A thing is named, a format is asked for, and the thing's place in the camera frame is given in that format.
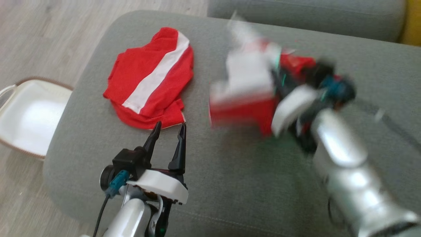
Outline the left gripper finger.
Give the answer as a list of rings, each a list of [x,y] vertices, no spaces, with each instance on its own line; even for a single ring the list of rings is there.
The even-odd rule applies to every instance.
[[[156,141],[158,140],[161,132],[162,122],[158,121],[153,128],[152,132],[149,134],[149,137],[147,138],[145,144],[143,145],[143,148],[146,150],[146,156],[145,161],[151,165],[151,158],[153,155],[154,147],[156,144]]]
[[[186,166],[186,124],[183,123],[178,133],[178,144],[168,170],[176,174],[184,174]]]

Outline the red jersey with number print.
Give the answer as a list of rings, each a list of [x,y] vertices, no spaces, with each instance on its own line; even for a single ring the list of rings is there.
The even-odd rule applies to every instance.
[[[237,13],[227,27],[232,46],[226,59],[228,78],[210,88],[211,124],[256,125],[263,135],[273,134],[276,107],[296,87],[310,86],[306,76],[316,59],[265,38]]]

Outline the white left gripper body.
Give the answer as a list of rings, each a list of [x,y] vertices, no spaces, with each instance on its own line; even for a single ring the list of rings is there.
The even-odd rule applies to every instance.
[[[182,182],[159,171],[145,170],[138,180],[127,181],[127,184],[176,201],[176,203],[186,204],[188,200],[188,189]]]

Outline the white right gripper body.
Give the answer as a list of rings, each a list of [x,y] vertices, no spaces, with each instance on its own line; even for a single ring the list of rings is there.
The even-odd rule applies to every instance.
[[[318,98],[317,90],[301,85],[292,90],[276,107],[272,119],[272,133],[278,137]]]

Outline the large yellow sofa backrest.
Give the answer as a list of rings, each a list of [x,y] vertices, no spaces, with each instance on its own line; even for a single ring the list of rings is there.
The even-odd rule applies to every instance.
[[[421,47],[421,0],[405,1],[405,20],[399,42]]]

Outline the red shorts with white stripe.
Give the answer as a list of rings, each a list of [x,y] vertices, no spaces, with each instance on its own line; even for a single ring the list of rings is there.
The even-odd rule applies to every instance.
[[[193,78],[193,66],[189,39],[163,27],[146,45],[117,56],[103,97],[123,123],[137,129],[185,123],[181,93]]]

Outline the large grey sofa seat cushion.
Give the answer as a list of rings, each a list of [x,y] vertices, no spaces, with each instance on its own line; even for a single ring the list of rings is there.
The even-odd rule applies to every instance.
[[[103,97],[117,55],[148,43],[162,27],[181,31],[194,51],[194,78],[182,93],[187,121],[188,202],[170,212],[166,237],[348,237],[331,225],[327,197],[296,141],[262,138],[252,127],[212,128],[209,83],[226,78],[227,20],[136,11],[109,27],[73,91],[43,166],[51,199],[95,224],[105,195],[102,170],[149,131],[127,126]],[[421,48],[303,29],[254,24],[297,54],[326,56],[369,101],[421,143]]]

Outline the white laundry basket brown rim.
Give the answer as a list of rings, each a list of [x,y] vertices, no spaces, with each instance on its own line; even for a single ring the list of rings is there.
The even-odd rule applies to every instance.
[[[44,160],[74,88],[32,76],[0,90],[0,144]]]

